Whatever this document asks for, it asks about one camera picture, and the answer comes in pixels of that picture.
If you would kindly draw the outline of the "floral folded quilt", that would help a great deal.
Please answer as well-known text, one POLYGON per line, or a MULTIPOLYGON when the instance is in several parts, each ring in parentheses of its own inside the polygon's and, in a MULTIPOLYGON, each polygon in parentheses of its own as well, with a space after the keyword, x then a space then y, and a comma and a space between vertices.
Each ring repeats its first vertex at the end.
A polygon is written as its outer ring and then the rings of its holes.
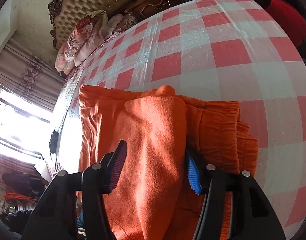
POLYGON ((107 12, 91 12, 79 20, 62 44, 55 61, 57 71, 65 75, 81 65, 95 50, 138 23, 132 15, 117 14, 108 18, 107 12))

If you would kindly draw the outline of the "tufted tan headboard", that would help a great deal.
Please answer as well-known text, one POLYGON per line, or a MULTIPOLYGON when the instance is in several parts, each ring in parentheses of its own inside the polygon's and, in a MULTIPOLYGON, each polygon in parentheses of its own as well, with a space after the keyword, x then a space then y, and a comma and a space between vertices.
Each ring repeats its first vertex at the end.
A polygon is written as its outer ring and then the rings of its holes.
POLYGON ((73 31, 77 21, 98 10, 113 16, 126 7, 131 0, 53 0, 48 4, 53 29, 53 48, 59 50, 73 31))

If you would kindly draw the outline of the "bright window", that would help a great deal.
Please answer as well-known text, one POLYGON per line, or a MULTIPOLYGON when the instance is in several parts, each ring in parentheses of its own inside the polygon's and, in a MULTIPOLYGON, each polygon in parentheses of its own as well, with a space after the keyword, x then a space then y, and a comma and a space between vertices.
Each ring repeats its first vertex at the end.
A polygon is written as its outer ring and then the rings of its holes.
POLYGON ((0 150, 35 163, 48 154, 52 113, 0 85, 0 150))

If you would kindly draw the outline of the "orange pants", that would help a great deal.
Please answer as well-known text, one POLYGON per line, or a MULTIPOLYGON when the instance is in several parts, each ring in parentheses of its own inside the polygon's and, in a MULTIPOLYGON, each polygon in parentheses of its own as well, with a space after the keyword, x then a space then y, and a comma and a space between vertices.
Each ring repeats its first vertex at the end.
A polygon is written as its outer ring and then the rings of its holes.
POLYGON ((192 239, 203 197, 189 185, 186 148, 225 172, 256 171, 258 140, 236 101, 201 101, 170 86, 140 93, 83 85, 79 102, 80 171, 127 142, 118 185, 104 197, 117 239, 192 239))

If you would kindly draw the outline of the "striped curtain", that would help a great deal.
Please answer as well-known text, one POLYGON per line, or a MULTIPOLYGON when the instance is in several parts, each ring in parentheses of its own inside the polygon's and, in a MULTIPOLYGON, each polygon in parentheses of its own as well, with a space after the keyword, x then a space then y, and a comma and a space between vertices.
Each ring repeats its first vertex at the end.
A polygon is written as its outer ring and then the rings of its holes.
POLYGON ((0 53, 0 85, 27 102, 52 112, 64 78, 54 66, 10 38, 0 53))

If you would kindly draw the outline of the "red cushion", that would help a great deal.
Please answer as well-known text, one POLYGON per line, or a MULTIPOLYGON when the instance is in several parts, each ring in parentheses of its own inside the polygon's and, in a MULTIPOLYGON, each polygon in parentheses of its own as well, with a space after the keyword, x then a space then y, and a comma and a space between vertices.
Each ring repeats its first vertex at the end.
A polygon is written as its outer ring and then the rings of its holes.
POLYGON ((306 39, 306 21, 303 16, 283 0, 271 0, 265 10, 298 48, 306 39))

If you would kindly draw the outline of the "red white checkered tablecloth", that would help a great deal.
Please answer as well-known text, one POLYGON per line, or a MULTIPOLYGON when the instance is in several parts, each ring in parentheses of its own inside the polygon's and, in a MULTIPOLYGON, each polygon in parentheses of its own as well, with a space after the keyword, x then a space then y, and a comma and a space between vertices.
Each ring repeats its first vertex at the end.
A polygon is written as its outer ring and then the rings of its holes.
POLYGON ((306 66, 253 0, 195 0, 162 11, 97 49, 71 74, 54 110, 62 132, 52 168, 74 173, 82 84, 145 91, 161 85, 200 100, 238 101, 258 139, 256 180, 287 239, 306 217, 306 66))

